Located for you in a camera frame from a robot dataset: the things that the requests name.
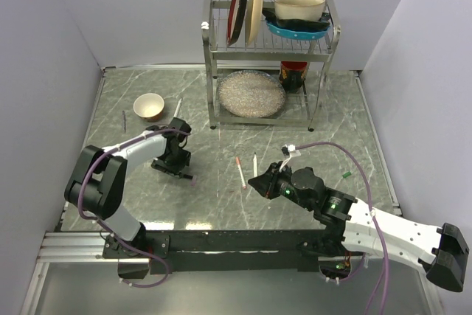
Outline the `white pen orange cap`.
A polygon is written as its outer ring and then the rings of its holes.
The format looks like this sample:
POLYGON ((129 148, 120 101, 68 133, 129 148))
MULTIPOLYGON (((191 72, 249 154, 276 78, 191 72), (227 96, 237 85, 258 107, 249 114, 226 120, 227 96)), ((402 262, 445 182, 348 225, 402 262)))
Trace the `white pen orange cap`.
POLYGON ((241 180, 241 186, 244 190, 246 190, 247 189, 247 184, 246 184, 245 176, 243 174, 243 168, 242 168, 242 165, 241 165, 240 158, 236 156, 235 161, 236 161, 236 164, 237 164, 237 169, 238 169, 238 173, 239 173, 240 180, 241 180))

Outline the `white marker black tip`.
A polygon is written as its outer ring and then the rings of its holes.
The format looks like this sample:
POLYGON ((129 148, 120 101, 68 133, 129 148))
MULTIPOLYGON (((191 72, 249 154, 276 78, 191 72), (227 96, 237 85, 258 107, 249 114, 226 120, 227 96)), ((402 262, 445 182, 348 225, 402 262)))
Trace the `white marker black tip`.
POLYGON ((252 167, 253 167, 253 177, 257 177, 258 176, 258 160, 257 160, 257 153, 255 152, 253 154, 252 167))

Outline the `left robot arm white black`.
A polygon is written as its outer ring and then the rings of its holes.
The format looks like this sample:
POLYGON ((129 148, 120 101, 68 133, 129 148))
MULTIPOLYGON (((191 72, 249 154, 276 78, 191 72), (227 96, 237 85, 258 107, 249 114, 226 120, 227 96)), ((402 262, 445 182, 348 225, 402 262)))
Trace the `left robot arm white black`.
POLYGON ((130 257, 149 252, 146 228, 122 204, 129 173, 147 161, 157 171, 178 179, 195 181, 185 173, 191 153, 185 150, 190 125, 177 117, 169 125, 152 125, 140 135, 118 145, 82 149, 64 191, 64 198, 76 206, 85 219, 103 223, 120 241, 130 257))

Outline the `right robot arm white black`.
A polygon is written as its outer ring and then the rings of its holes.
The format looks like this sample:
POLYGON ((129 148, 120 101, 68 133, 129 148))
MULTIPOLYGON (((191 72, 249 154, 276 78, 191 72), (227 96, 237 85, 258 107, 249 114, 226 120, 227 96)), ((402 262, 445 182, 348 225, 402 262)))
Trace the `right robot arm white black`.
POLYGON ((284 197, 312 212, 324 225, 321 237, 302 246, 325 257, 362 252, 424 272, 427 280, 447 291, 465 284, 469 247, 457 226, 421 224, 371 208, 359 198, 327 187, 310 167, 292 170, 273 163, 248 180, 262 197, 284 197))

